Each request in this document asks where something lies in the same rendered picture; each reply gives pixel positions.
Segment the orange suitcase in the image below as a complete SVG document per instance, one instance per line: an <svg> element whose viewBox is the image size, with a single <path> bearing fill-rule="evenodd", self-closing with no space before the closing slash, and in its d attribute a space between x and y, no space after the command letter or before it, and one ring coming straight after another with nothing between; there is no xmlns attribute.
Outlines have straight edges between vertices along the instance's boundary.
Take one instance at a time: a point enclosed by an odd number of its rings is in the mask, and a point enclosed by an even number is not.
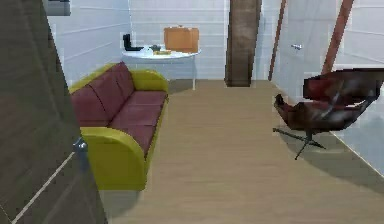
<svg viewBox="0 0 384 224"><path fill-rule="evenodd" d="M167 50L196 53L198 51L198 41L198 28L178 26L164 29L164 44Z"/></svg>

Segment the yellow sofa with maroon cushions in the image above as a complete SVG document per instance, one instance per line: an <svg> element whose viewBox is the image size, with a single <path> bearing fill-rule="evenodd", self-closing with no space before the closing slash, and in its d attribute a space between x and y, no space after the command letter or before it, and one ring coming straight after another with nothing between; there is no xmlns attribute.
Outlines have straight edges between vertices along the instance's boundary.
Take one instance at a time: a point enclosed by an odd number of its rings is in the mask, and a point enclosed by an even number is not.
<svg viewBox="0 0 384 224"><path fill-rule="evenodd" d="M169 102L167 80L155 70L108 63L69 93L97 188L143 190Z"/></svg>

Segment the white round table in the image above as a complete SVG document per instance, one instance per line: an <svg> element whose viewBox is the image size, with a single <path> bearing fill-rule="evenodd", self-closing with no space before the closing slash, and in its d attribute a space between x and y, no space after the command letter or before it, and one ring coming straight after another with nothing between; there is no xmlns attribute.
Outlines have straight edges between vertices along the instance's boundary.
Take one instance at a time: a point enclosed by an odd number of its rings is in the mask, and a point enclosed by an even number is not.
<svg viewBox="0 0 384 224"><path fill-rule="evenodd" d="M152 55L150 57L144 57L140 54L140 51L123 51L122 58L128 60L135 60L137 64L189 64L191 67L192 77L192 89L196 89L197 69L196 69L196 57L201 53L198 50L196 53L183 53L172 51L170 55Z"/></svg>

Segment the brown wooden pillar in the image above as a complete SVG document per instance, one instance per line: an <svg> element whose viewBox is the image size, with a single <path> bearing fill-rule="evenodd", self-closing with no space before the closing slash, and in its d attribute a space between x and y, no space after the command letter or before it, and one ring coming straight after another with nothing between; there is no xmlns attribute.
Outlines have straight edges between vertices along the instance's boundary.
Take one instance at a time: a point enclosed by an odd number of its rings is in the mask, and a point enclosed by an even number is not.
<svg viewBox="0 0 384 224"><path fill-rule="evenodd" d="M228 87L249 87L262 0L230 0L224 81Z"/></svg>

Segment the black angled object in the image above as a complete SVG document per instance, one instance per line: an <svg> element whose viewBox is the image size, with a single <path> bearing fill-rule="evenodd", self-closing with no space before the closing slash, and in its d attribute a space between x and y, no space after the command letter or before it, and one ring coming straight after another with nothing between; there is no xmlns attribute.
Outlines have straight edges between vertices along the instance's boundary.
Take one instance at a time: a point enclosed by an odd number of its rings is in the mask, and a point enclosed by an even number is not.
<svg viewBox="0 0 384 224"><path fill-rule="evenodd" d="M131 36L129 34L123 35L124 49L126 51L140 51L142 47L133 47L131 43Z"/></svg>

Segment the white room door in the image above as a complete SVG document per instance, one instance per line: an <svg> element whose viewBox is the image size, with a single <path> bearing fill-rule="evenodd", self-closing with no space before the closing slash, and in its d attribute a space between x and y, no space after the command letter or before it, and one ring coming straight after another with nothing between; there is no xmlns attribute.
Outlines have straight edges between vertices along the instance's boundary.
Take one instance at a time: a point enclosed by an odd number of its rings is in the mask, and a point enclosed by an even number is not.
<svg viewBox="0 0 384 224"><path fill-rule="evenodd" d="M304 101L306 78L321 74L342 0L287 0L272 81L289 103ZM291 47L302 45L301 50Z"/></svg>

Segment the dark red swivel lounge chair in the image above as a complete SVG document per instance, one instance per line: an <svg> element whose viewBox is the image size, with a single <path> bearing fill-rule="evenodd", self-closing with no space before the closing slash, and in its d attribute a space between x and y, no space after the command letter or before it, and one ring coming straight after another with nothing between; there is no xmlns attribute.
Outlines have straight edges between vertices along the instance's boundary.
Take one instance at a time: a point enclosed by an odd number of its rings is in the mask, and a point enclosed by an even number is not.
<svg viewBox="0 0 384 224"><path fill-rule="evenodd" d="M275 96L274 102L285 124L291 130L305 132L306 136L294 135L279 128L273 128L273 131L304 142L296 158L308 144L324 148L313 136L351 126L379 98L383 84L384 68L341 69L306 78L303 97L307 102L290 105L281 94Z"/></svg>

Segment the dark brown room door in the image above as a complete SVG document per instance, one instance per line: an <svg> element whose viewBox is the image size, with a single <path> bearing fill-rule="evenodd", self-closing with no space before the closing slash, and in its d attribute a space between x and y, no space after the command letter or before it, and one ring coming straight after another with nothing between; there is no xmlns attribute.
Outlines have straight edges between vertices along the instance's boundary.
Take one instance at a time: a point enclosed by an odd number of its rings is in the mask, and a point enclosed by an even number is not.
<svg viewBox="0 0 384 224"><path fill-rule="evenodd" d="M0 224L108 224L42 0L0 0Z"/></svg>

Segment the grey framed wall picture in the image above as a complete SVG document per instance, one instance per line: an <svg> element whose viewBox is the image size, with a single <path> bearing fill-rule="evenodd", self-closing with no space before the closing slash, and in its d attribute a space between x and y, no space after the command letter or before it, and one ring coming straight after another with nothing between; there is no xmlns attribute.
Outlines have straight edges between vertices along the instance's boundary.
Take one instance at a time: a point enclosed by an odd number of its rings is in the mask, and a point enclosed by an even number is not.
<svg viewBox="0 0 384 224"><path fill-rule="evenodd" d="M71 14L70 0L42 0L48 16L69 16Z"/></svg>

